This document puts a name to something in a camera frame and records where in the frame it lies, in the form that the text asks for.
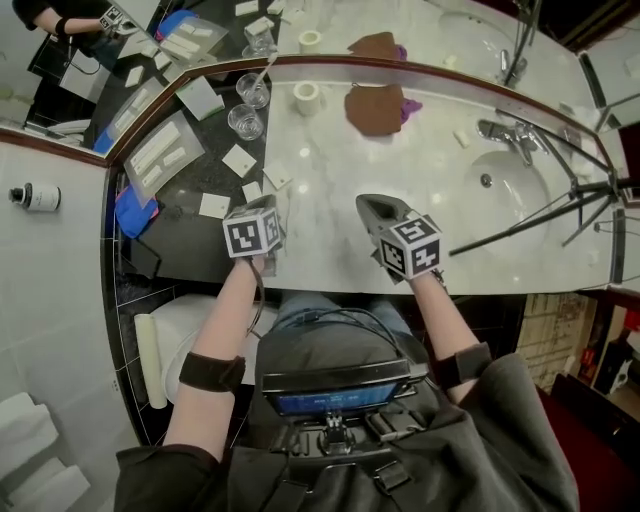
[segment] drinking glass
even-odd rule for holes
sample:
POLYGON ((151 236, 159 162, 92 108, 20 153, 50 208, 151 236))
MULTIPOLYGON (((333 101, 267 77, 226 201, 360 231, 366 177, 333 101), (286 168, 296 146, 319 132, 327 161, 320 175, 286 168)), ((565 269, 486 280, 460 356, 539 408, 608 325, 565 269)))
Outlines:
POLYGON ((238 105, 229 111, 229 126, 242 140, 254 140, 262 135, 264 124, 258 113, 249 105, 238 105))
POLYGON ((245 50, 247 53, 250 52, 252 57, 268 57, 278 48, 269 29, 256 35, 252 35, 245 30, 244 34, 247 37, 247 41, 249 41, 248 50, 247 48, 245 50))
POLYGON ((258 75, 256 73, 247 73, 238 80, 236 91, 247 105, 255 109, 266 107, 269 104, 271 94, 264 80, 260 80, 255 91, 251 91, 253 84, 256 83, 258 75))

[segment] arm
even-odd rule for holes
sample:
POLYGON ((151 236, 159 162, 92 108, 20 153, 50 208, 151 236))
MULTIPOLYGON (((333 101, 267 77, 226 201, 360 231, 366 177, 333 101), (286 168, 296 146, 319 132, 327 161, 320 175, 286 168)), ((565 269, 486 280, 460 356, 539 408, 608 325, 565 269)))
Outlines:
MULTIPOLYGON (((447 292, 430 272, 413 279, 409 285, 439 361, 479 343, 447 292)), ((449 398, 460 403, 475 383, 473 380, 451 388, 449 398)))
MULTIPOLYGON (((254 265, 261 272, 264 262, 254 259, 254 265)), ((239 354, 251 322, 256 284, 249 263, 237 260, 192 352, 222 360, 239 354)), ((211 393, 180 383, 163 444, 198 446, 222 460, 234 403, 232 393, 211 393)))
MULTIPOLYGON (((49 7, 38 14, 38 16, 33 19, 33 23, 50 34, 58 35, 56 33, 56 24, 61 19, 62 17, 49 7)), ((102 25, 100 25, 99 19, 72 18, 67 21, 64 26, 64 31, 67 35, 82 34, 85 32, 100 32, 101 30, 102 25)))

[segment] towel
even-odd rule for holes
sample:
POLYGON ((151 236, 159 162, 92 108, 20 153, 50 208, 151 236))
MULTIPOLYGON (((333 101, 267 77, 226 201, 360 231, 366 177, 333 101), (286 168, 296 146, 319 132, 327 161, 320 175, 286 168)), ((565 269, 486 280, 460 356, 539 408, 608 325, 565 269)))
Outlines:
POLYGON ((11 512, 65 512, 89 487, 78 466, 50 459, 9 495, 11 512))
POLYGON ((0 480, 53 444, 58 431, 45 405, 27 393, 0 403, 0 480))
POLYGON ((129 238, 138 238, 158 212, 158 202, 155 199, 151 199, 144 208, 141 208, 133 187, 125 188, 116 197, 116 218, 122 232, 129 238))

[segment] wrist strap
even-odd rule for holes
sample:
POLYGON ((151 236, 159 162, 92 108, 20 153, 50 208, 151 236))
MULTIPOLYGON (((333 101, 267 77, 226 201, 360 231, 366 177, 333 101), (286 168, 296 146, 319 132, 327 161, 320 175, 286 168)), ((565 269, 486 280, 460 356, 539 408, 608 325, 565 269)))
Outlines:
POLYGON ((489 345, 480 343, 438 362, 438 380, 443 389, 474 380, 491 364, 489 345))
POLYGON ((58 34, 58 37, 63 41, 67 41, 69 39, 69 36, 65 31, 65 25, 67 24, 67 21, 69 21, 69 18, 60 18, 60 21, 56 23, 56 34, 58 34))
POLYGON ((204 391, 235 393, 242 383, 245 367, 244 357, 223 361, 189 352, 182 365, 180 382, 204 391))

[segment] tape roll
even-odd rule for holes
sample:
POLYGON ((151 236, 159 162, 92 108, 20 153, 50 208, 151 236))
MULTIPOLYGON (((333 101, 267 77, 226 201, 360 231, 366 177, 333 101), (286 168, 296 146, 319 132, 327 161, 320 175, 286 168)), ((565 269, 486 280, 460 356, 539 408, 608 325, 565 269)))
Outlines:
POLYGON ((322 97, 315 82, 298 82, 293 88, 296 105, 303 116, 312 116, 320 111, 322 97))
POLYGON ((320 53, 319 47, 322 42, 322 34, 315 30, 305 30, 298 37, 300 53, 320 53))

